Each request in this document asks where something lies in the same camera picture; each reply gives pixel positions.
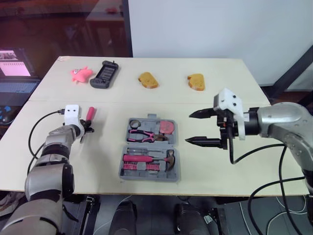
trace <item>laptop screen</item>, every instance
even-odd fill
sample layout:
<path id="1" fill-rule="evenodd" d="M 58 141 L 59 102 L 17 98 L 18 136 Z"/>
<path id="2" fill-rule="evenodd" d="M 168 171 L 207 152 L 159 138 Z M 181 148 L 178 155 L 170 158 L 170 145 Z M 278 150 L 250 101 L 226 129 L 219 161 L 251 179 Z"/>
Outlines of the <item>laptop screen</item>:
<path id="1" fill-rule="evenodd" d="M 34 71 L 23 48 L 0 48 L 0 78 L 32 75 Z"/>

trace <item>hammer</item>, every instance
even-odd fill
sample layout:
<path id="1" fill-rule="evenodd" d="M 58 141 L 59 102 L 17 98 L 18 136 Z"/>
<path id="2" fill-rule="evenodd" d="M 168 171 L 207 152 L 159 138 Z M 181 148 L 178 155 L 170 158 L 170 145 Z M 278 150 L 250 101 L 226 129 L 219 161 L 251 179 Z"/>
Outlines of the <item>hammer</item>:
<path id="1" fill-rule="evenodd" d="M 175 164 L 174 150 L 173 149 L 167 150 L 167 158 L 153 158 L 153 157 L 147 156 L 147 155 L 124 154 L 123 161 L 125 161 L 125 162 L 144 162 L 144 163 L 150 163 L 153 161 L 165 161 L 165 162 L 168 162 L 168 164 L 169 164 L 166 171 L 169 171 L 173 168 L 173 166 Z"/>

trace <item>pink screwdriver handle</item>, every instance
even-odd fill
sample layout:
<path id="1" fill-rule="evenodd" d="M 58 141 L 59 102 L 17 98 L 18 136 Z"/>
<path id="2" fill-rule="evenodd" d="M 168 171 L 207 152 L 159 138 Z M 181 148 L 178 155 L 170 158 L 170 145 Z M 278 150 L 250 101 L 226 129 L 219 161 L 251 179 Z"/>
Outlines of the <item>pink screwdriver handle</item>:
<path id="1" fill-rule="evenodd" d="M 146 170 L 160 171 L 160 166 L 158 164 L 146 164 Z"/>
<path id="2" fill-rule="evenodd" d="M 124 163 L 123 169 L 125 169 L 125 170 L 137 170 L 137 164 Z M 160 171 L 160 167 L 157 164 L 146 164 L 146 170 Z"/>
<path id="3" fill-rule="evenodd" d="M 125 154 L 123 157 L 123 161 L 125 162 L 143 162 L 149 163 L 153 161 L 153 158 L 145 155 L 127 155 Z"/>
<path id="4" fill-rule="evenodd" d="M 92 120 L 93 114 L 94 114 L 94 108 L 90 107 L 89 110 L 88 110 L 88 113 L 87 113 L 86 121 L 87 120 Z"/>

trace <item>laptop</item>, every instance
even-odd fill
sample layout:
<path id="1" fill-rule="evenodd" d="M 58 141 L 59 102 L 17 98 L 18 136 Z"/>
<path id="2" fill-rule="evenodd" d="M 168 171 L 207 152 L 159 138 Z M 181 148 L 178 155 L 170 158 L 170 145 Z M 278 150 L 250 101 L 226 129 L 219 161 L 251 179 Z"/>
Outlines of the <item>laptop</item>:
<path id="1" fill-rule="evenodd" d="M 23 106 L 39 83 L 23 48 L 0 48 L 0 105 Z"/>

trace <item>black phone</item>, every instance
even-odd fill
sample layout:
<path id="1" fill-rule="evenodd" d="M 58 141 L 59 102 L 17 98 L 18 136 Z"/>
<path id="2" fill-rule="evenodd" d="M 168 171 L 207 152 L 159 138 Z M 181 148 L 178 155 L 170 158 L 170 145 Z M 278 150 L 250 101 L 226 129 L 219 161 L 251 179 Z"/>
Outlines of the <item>black phone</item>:
<path id="1" fill-rule="evenodd" d="M 94 88 L 108 88 L 117 70 L 118 64 L 114 61 L 103 61 L 102 68 L 100 69 L 96 77 L 90 80 L 90 85 Z"/>

